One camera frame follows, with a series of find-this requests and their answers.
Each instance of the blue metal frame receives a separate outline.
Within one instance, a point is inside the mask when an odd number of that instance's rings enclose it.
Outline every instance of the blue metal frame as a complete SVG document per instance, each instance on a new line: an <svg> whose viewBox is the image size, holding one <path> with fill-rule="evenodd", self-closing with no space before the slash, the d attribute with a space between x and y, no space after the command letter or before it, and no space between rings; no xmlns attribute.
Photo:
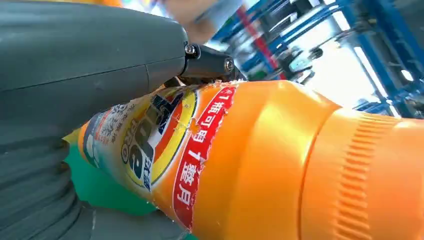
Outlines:
<svg viewBox="0 0 424 240"><path fill-rule="evenodd" d="M294 42L296 39L298 39L300 36L305 34L306 32L310 31L314 27L316 27L318 24L325 21L328 17L330 17L335 12L338 12L344 8L344 5L339 5L337 3L332 3L327 6L325 6L323 9L312 15L307 20L301 22L298 26L296 26L293 30L286 33L284 36L279 36L276 39L274 39L268 46L269 50L272 54L275 54L279 50L279 45L282 46L288 46L292 42ZM250 71L252 68L254 68L257 64L261 62L262 54L258 52L248 61L244 62L241 66L241 69L245 72Z"/></svg>
<svg viewBox="0 0 424 240"><path fill-rule="evenodd" d="M267 14L273 9L273 6L278 5L281 1L282 0L274 0L270 7L265 10L259 10L266 3L266 0L260 0L248 11L248 14L256 12L251 21ZM396 79L393 79L394 76L387 69L381 53L378 52L378 49L370 36L366 34L358 35L357 42L359 46L363 49L367 59L388 94L387 98L381 96L381 94L378 95L381 101L380 104L370 103L368 106L361 106L360 109L372 113L382 112L384 109L389 109L388 107L390 105L387 103L387 100L391 100L391 104L396 106L402 117L413 118L415 114L414 112L411 112L407 105L403 102L403 98L410 96L411 93L416 94L424 92L424 84L421 81L424 79L424 49L422 49L419 43L415 40L414 35L409 30L406 22L399 11L395 8L393 1L394 0L337 0L315 13L306 21L301 22L284 36L280 36L275 39L269 44L269 50L275 54L281 50L281 47L284 49L285 46L289 45L307 31L322 23L325 19L337 11L341 11L347 22L351 26L355 26L358 20L360 20L357 17L357 9L355 9L355 7L358 3L362 4L362 6L367 9L370 15L369 17L376 19L375 30L382 33L391 52L398 59L401 66L411 73L414 78L414 82L402 89L399 89L399 85L395 84ZM237 17L234 17L234 22L222 29L215 38L222 39L228 36L233 36L242 29L243 26L240 24L240 20ZM265 63L268 71L272 71L270 66L267 64L265 57L260 52L258 52L250 60L244 62L241 69L248 72L260 63Z"/></svg>

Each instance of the bottle label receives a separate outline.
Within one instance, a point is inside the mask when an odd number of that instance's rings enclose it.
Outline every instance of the bottle label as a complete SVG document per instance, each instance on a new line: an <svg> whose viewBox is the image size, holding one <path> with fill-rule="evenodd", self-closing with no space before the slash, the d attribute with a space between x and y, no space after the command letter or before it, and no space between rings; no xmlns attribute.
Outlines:
<svg viewBox="0 0 424 240"><path fill-rule="evenodd" d="M180 147L196 98L190 87L163 89L95 115L84 131L85 157L121 182L150 192Z"/></svg>
<svg viewBox="0 0 424 240"><path fill-rule="evenodd" d="M191 230L200 175L235 92L182 86L114 106L82 127L81 153Z"/></svg>

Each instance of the green surface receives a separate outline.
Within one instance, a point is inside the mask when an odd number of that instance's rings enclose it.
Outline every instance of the green surface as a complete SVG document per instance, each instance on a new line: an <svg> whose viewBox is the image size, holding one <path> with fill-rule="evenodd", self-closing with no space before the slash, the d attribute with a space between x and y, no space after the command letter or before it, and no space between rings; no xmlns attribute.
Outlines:
<svg viewBox="0 0 424 240"><path fill-rule="evenodd" d="M66 162L72 169L72 181L79 198L93 206L117 209L142 216L156 208L132 192L120 186L108 175L89 165L80 156L77 146L71 146ZM185 240L196 240L188 236Z"/></svg>
<svg viewBox="0 0 424 240"><path fill-rule="evenodd" d="M259 81L259 80L263 80L266 76L267 76L267 73L266 72L264 72L264 71L257 71L254 74L247 76L247 78L249 80Z"/></svg>

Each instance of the blue scaffolding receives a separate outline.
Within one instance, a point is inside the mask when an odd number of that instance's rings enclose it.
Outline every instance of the blue scaffolding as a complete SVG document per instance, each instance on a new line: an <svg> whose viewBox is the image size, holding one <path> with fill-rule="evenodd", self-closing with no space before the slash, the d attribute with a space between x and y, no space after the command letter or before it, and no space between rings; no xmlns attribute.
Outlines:
<svg viewBox="0 0 424 240"><path fill-rule="evenodd" d="M250 21L255 21L261 16L272 11L282 0L260 0L256 5L248 10L248 14L253 17ZM376 84L371 84L377 91L380 103L368 103L358 106L356 109L379 113L391 112L390 107L395 107L397 112L404 118L419 118L415 110L405 103L405 98L421 95L424 91L424 49L420 47L415 36L408 27L408 23L401 16L401 13L395 7L394 0L336 0L327 5L321 5L320 10L309 17L307 20L296 24L292 30L283 36L279 36L269 43L269 50L275 54L285 48L300 36L311 30L335 12L341 11L353 30L356 26L366 23L369 27L367 31L357 32L355 34L358 45L363 49L366 58L375 71L386 94L378 91ZM215 40L230 38L243 30L240 20L234 16L231 22L222 28L214 37ZM383 49L373 40L372 34L367 32L379 33L384 39L385 48L389 49L392 56L395 57L397 64L403 70L408 71L413 81L408 84L400 83L399 74L394 74L388 67L387 60L384 57ZM241 69L248 72L258 64L268 63L261 52L257 52L251 59L242 63Z"/></svg>

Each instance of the yellow circular logo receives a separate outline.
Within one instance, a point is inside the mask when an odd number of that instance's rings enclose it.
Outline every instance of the yellow circular logo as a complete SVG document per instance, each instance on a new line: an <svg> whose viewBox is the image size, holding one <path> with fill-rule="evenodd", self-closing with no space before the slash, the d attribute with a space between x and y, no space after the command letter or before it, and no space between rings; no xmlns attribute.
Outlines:
<svg viewBox="0 0 424 240"><path fill-rule="evenodd" d="M196 110L190 87L163 89L140 104L121 147L127 175L151 191L168 169Z"/></svg>

